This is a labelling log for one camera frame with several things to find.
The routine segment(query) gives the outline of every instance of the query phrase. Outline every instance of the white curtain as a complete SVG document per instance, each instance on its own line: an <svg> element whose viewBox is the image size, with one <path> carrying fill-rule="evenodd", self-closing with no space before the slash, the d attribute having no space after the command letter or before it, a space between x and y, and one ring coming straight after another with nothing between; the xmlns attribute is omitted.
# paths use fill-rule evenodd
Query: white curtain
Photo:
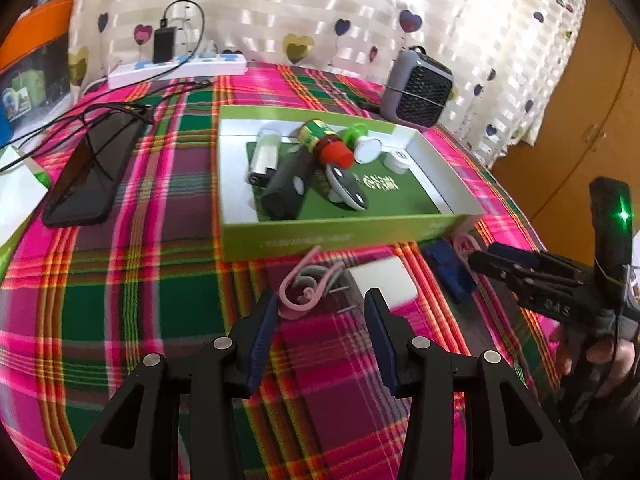
<svg viewBox="0 0 640 480"><path fill-rule="evenodd" d="M149 59L172 0L76 0L72 79L84 87ZM295 64L384 84L398 51L421 44L455 87L441 124L490 167L509 144L535 142L571 54L585 0L194 0L204 38L249 60ZM169 12L178 54L202 33L193 6Z"/></svg>

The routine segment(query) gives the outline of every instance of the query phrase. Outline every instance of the table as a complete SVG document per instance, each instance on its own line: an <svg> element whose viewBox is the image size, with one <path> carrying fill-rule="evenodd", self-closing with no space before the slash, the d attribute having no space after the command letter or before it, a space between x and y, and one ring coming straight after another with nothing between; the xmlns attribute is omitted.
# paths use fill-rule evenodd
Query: table
<svg viewBox="0 0 640 480"><path fill-rule="evenodd" d="M136 98L140 85L111 99ZM36 218L0 287L0 418L44 480L59 478L126 374L148 352L195 352L247 314L270 272L293 259L226 264L216 209L220 105L280 105L370 116L355 102L380 87L344 76L254 64L212 89L158 108L140 141L109 219L48 230ZM448 133L424 135L478 197L486 215L474 235L520 248L541 244L491 174ZM71 153L37 159L56 177ZM496 349L552 409L558 377L547 343L554 324L500 301L484 280L471 306L447 302L416 244L332 253L350 265L396 254L418 285L402 308L414 330L449 351ZM454 453L464 449L456 399ZM260 390L235 405L247 478L395 479L409 402L382 386L358 311L281 324ZM188 478L181 416L180 478ZM462 478L458 455L453 478Z"/></svg>

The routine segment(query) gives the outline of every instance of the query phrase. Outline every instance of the white cap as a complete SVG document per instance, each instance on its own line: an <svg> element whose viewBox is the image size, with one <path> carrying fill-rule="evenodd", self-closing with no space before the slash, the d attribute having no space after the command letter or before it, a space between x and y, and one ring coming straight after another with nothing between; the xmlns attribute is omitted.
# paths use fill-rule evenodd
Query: white cap
<svg viewBox="0 0 640 480"><path fill-rule="evenodd" d="M382 152L382 141L375 137L362 136L356 140L353 155L358 164L369 164L376 160Z"/></svg>
<svg viewBox="0 0 640 480"><path fill-rule="evenodd" d="M392 152L386 154L386 157L382 162L394 173L402 175L403 173L406 173L406 170L409 169L410 160L409 157L406 156L403 152L393 150Z"/></svg>

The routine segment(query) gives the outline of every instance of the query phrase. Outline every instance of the white paper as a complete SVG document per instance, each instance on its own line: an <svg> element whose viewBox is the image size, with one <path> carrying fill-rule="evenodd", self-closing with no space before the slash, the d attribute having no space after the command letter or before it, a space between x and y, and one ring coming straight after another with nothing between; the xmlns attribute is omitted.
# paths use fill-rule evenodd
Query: white paper
<svg viewBox="0 0 640 480"><path fill-rule="evenodd" d="M0 168L18 158L15 149L7 147L0 156ZM31 216L47 191L23 162L0 173L0 247Z"/></svg>

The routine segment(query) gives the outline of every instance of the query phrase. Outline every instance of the person's finger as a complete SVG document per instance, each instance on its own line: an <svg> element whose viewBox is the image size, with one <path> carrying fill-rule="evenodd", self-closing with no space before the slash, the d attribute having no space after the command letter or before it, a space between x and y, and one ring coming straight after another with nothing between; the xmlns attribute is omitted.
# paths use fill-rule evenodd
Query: person's finger
<svg viewBox="0 0 640 480"><path fill-rule="evenodd" d="M553 332L549 334L549 341L552 343L566 343L568 339L566 328L563 325L558 325Z"/></svg>
<svg viewBox="0 0 640 480"><path fill-rule="evenodd" d="M587 361L597 365L609 363L613 359L613 347L614 341L612 338L609 337L599 340L594 346L587 350ZM620 341L618 344L618 352L616 353L616 360L611 365L611 372L596 394L596 397L608 396L626 380L633 367L635 357L636 349L633 343L624 340Z"/></svg>
<svg viewBox="0 0 640 480"><path fill-rule="evenodd" d="M560 344L556 350L556 370L561 376L569 375L574 368L574 360L568 346Z"/></svg>

